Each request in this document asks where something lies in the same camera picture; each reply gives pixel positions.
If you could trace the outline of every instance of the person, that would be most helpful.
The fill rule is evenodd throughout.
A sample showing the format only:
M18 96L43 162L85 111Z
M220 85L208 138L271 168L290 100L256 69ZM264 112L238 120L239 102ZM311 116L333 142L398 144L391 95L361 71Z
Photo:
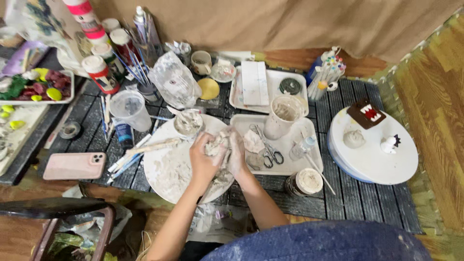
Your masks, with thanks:
M232 152L228 170L240 185L260 232L222 246L218 244L220 247L212 252L196 255L197 260L431 260L413 235L377 222L320 221L290 225L248 169L242 137L234 128L229 131ZM226 154L221 146L217 156L206 156L205 145L212 140L213 135L202 132L190 148L192 179L153 241L146 260L179 260L197 204Z

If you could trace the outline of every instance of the white foam block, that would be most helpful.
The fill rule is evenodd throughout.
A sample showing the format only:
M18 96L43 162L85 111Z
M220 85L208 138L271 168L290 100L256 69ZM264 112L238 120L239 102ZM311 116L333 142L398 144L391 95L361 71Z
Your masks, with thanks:
M266 65L264 62L242 62L243 103L268 106Z

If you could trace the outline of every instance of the brown backdrop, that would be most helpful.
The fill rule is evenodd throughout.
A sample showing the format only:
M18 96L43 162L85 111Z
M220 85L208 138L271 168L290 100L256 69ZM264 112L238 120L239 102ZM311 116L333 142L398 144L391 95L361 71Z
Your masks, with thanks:
M263 51L341 45L350 55L398 62L462 0L91 0L101 18L157 18L163 41L207 50Z

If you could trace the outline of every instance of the green coaster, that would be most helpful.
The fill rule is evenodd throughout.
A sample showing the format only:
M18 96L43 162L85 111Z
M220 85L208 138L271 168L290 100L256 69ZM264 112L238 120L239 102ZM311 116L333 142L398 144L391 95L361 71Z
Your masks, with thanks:
M296 95L301 91L301 83L294 78L284 78L279 84L282 93Z

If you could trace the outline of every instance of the plastic water bottle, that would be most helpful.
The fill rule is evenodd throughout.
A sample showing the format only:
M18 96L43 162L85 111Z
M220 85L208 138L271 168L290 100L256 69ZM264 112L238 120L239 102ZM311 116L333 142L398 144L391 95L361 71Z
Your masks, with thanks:
M304 157L304 154L308 153L316 144L316 140L313 137L307 137L295 144L289 152L290 159L297 161Z

